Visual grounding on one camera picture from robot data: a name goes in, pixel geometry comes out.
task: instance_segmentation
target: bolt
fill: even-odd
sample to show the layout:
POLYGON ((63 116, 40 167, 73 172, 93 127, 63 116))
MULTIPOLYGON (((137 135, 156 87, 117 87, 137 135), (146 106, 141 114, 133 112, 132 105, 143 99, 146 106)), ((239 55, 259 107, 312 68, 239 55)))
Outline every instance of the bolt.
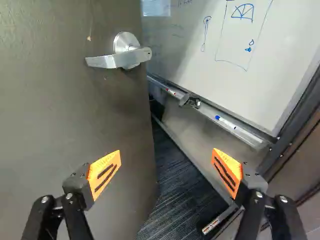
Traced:
POLYGON ((48 197, 48 196, 44 196, 44 197, 41 199, 41 203, 44 204, 44 203, 46 203, 48 200, 49 200, 49 197, 48 197))
POLYGON ((255 192, 255 195, 256 195, 258 198, 260 198, 260 199, 262 199, 262 198, 263 198, 262 193, 261 193, 261 192, 259 192, 259 191, 256 191, 256 192, 255 192))
POLYGON ((281 200, 282 202, 284 202, 285 204, 288 202, 288 199, 286 199, 285 196, 280 196, 280 200, 281 200))
POLYGON ((73 196, 72 193, 69 192, 69 193, 65 196, 65 198, 69 200, 70 198, 72 198, 72 196, 73 196))

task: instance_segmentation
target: whiteboard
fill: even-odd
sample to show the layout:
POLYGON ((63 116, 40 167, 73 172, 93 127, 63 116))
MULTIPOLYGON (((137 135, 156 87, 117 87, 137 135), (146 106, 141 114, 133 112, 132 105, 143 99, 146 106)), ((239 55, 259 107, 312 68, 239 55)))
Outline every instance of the whiteboard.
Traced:
POLYGON ((148 72, 279 133, 319 65, 319 0, 141 1, 148 72))

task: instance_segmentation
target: dark carpet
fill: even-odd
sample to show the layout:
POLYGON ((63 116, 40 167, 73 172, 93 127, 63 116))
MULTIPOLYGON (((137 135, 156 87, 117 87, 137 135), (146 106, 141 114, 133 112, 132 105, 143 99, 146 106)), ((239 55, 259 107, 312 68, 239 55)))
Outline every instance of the dark carpet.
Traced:
POLYGON ((201 240, 196 223, 228 205, 154 121, 152 130, 159 195, 136 240, 201 240))

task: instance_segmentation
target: door handle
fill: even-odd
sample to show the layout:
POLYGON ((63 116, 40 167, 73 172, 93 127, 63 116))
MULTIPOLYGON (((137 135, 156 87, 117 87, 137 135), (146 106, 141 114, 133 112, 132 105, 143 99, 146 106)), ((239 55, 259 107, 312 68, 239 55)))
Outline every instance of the door handle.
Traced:
POLYGON ((89 67, 125 70, 132 69, 140 63, 151 59, 152 51, 149 47, 141 47, 139 41, 130 32, 119 32, 113 40, 113 51, 115 54, 86 57, 85 61, 89 67))

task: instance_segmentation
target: door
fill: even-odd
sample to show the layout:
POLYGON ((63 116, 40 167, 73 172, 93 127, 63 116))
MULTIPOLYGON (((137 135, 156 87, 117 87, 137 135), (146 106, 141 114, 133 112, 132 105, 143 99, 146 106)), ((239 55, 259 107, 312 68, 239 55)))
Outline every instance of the door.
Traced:
MULTIPOLYGON (((63 194, 85 162, 122 165, 87 220, 96 240, 133 239, 153 207, 146 69, 88 67, 122 31, 141 43, 138 0, 0 0, 0 232, 20 239, 32 203, 63 194)), ((67 239, 61 230, 60 239, 67 239)))

